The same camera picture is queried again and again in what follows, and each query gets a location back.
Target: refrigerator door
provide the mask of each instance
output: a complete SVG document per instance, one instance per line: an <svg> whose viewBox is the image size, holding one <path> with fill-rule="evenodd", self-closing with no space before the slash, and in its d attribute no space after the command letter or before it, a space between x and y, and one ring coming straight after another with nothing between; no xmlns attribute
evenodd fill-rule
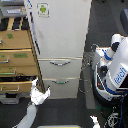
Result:
<svg viewBox="0 0 128 128"><path fill-rule="evenodd" d="M91 0L33 0L31 6L26 4L28 12L32 10L38 58L83 56Z"/></svg>

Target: sticker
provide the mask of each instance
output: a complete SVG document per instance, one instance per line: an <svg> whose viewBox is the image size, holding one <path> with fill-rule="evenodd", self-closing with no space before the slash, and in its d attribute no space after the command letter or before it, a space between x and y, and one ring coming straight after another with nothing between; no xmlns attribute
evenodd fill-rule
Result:
<svg viewBox="0 0 128 128"><path fill-rule="evenodd" d="M28 58L26 53L13 54L14 58Z"/></svg>
<svg viewBox="0 0 128 128"><path fill-rule="evenodd" d="M49 5L47 3L39 3L37 8L40 17L49 17Z"/></svg>
<svg viewBox="0 0 128 128"><path fill-rule="evenodd" d="M7 34L8 38L9 39L13 39L13 35L10 33L10 34Z"/></svg>
<svg viewBox="0 0 128 128"><path fill-rule="evenodd" d="M1 55L1 58L6 58L6 56L5 55Z"/></svg>
<svg viewBox="0 0 128 128"><path fill-rule="evenodd" d="M9 68L9 70L11 70L11 69L13 69L13 68Z"/></svg>

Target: wooden cabinet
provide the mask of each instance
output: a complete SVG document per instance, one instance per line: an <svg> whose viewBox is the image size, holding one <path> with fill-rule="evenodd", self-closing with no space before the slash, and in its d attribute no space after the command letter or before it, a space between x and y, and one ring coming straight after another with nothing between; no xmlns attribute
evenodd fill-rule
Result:
<svg viewBox="0 0 128 128"><path fill-rule="evenodd" d="M8 29L0 31L0 94L29 94L32 80L41 75L30 31L21 30L21 26L12 31L13 21L10 18Z"/></svg>

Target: blue label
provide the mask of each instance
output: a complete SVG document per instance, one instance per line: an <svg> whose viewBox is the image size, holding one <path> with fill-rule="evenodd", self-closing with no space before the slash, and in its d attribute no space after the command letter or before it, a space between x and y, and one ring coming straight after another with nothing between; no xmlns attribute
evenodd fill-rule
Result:
<svg viewBox="0 0 128 128"><path fill-rule="evenodd" d="M116 82L118 85L122 82L122 80L123 80L123 78L124 78L126 72L127 72L127 71L126 71L124 68L120 68L120 72L117 74L117 77L114 78L115 82Z"/></svg>

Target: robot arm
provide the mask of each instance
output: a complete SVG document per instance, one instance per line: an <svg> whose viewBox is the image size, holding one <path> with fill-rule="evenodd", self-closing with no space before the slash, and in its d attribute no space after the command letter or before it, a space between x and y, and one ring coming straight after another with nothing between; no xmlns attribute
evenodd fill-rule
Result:
<svg viewBox="0 0 128 128"><path fill-rule="evenodd" d="M42 104L50 96L50 87L43 94L36 87L37 81L38 79L32 81L32 87L30 93L31 103L28 105L27 115L20 121L18 125L14 126L13 128L30 128L36 117L36 113L37 113L36 105Z"/></svg>
<svg viewBox="0 0 128 128"><path fill-rule="evenodd" d="M103 50L104 56L100 59L100 67L101 69L109 68L112 58L118 48L118 45L125 37L121 36L120 34L114 34L111 39L111 47L109 47L106 51Z"/></svg>

